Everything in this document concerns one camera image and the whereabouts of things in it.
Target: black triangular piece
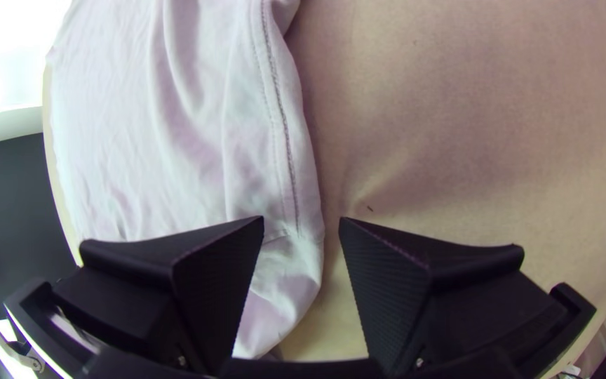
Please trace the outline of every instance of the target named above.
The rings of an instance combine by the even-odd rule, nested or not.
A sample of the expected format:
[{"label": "black triangular piece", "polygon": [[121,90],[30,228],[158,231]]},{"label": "black triangular piece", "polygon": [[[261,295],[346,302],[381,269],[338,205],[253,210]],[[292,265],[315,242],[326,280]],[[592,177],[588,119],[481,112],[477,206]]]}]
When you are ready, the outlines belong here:
[{"label": "black triangular piece", "polygon": [[85,267],[174,294],[189,336],[209,373],[233,352],[261,248],[263,217],[139,242],[88,240]]},{"label": "black triangular piece", "polygon": [[339,236],[369,355],[391,375],[412,368],[432,296],[515,272],[523,261],[516,245],[463,246],[350,218],[341,218]]},{"label": "black triangular piece", "polygon": [[523,248],[513,244],[467,246],[351,218],[341,218],[340,224],[346,235],[367,234],[422,267],[432,278],[434,291],[464,287],[473,281],[513,272],[523,263]]}]

